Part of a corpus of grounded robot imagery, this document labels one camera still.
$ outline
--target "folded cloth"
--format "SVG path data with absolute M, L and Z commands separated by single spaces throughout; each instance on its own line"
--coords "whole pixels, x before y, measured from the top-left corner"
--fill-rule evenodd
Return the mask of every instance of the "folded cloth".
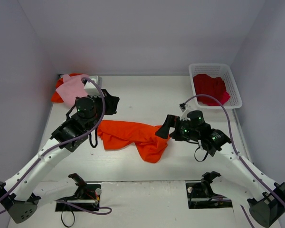
M 143 123 L 103 120 L 98 126 L 98 135 L 104 142 L 105 150 L 119 150 L 135 143 L 140 157 L 156 163 L 168 146 L 168 139 L 155 135 L 160 126 Z
M 82 74 L 70 74 L 70 77 L 73 76 L 77 76 L 77 75 L 82 75 Z M 58 88 L 59 86 L 61 86 L 63 84 L 63 78 L 61 77 L 60 79 L 57 80 L 56 82 L 56 88 Z M 56 102 L 56 103 L 63 103 L 62 98 L 59 96 L 59 94 L 55 91 L 55 93 L 53 94 L 52 98 L 51 98 L 52 102 Z
M 84 90 L 85 85 L 81 81 L 83 77 L 89 76 L 78 75 L 70 77 L 69 75 L 63 75 L 63 84 L 56 89 L 56 92 L 68 108 L 75 104 L 76 97 L 87 96 L 87 92 Z
M 193 78 L 196 94 L 207 94 L 218 99 L 222 104 L 226 103 L 230 95 L 226 91 L 225 82 L 221 77 L 212 78 L 206 74 L 199 74 Z M 200 96 L 198 101 L 208 106 L 219 106 L 217 102 L 208 97 Z

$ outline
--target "laundry basket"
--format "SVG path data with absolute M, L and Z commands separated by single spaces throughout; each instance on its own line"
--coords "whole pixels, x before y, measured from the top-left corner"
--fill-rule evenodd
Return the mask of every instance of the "laundry basket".
M 224 104 L 224 107 L 226 109 L 234 109 L 242 106 L 242 99 L 239 95 L 237 84 L 228 65 L 219 63 L 193 63 L 189 65 L 189 73 L 194 95 L 196 95 L 193 83 L 194 76 L 198 74 L 207 74 L 212 78 L 221 77 L 224 80 L 226 90 L 230 95 L 230 99 Z M 197 98 L 195 98 L 194 101 L 199 108 L 221 109 L 220 106 L 208 106 L 202 102 L 198 102 Z

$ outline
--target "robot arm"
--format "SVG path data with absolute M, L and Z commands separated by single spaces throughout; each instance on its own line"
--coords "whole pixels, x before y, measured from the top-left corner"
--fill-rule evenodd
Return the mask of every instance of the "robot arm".
M 105 89 L 102 89 L 102 93 L 105 102 L 104 114 L 115 114 L 119 98 L 109 95 Z M 86 182 L 75 173 L 59 182 L 41 181 L 60 161 L 73 153 L 88 138 L 88 132 L 100 120 L 103 109 L 102 102 L 100 97 L 89 95 L 76 98 L 75 105 L 66 114 L 66 121 L 52 133 L 44 147 L 13 177 L 5 182 L 0 182 L 0 198 L 7 194 L 15 184 L 18 184 L 1 201 L 3 207 L 16 223 L 29 219 L 38 207 L 49 202 L 69 196 L 80 198 L 85 194 Z M 69 117 L 74 108 L 77 112 Z M 85 134 L 84 137 L 72 140 L 83 134 Z M 65 142 L 63 145 L 47 152 L 51 147 L 63 142 Z M 29 173 L 23 181 L 20 181 L 26 172 Z
M 220 130 L 212 129 L 205 122 L 201 111 L 193 111 L 189 105 L 181 104 L 181 117 L 168 115 L 163 126 L 156 132 L 161 138 L 176 141 L 195 141 L 215 162 L 218 170 L 207 172 L 201 179 L 205 193 L 212 197 L 220 194 L 248 208 L 252 217 L 263 227 L 270 227 L 285 212 L 285 207 L 258 182 L 243 162 L 285 203 L 285 183 L 277 184 L 262 173 L 247 158 L 240 156 L 231 146 L 231 140 Z

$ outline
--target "red cloth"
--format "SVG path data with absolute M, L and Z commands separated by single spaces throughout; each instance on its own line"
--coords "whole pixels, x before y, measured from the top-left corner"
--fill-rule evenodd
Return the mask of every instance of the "red cloth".
M 156 163 L 167 148 L 167 141 L 155 135 L 161 126 L 143 123 L 103 120 L 97 133 L 104 142 L 105 150 L 119 150 L 135 143 L 141 158 L 146 162 Z
M 77 75 L 82 75 L 82 74 L 70 74 L 71 77 L 77 76 Z M 56 88 L 58 88 L 62 84 L 63 84 L 63 78 L 58 79 L 56 82 Z M 56 91 L 53 94 L 51 101 L 56 102 L 56 103 L 63 103 L 62 98 L 59 96 L 59 94 Z
M 226 103 L 230 95 L 226 92 L 225 82 L 221 77 L 212 78 L 206 74 L 193 77 L 196 94 L 207 94 L 218 99 L 222 104 Z M 208 97 L 200 96 L 198 101 L 208 106 L 219 106 L 217 102 Z

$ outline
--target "white wall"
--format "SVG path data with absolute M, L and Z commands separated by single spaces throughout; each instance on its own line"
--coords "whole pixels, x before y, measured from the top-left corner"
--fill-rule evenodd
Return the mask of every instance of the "white wall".
M 267 0 L 231 66 L 255 165 L 285 182 L 285 0 Z M 285 228 L 285 215 L 281 218 Z
M 265 0 L 19 0 L 60 73 L 231 64 Z
M 0 181 L 36 153 L 56 79 L 18 1 L 0 0 Z M 9 218 L 0 215 L 0 228 Z

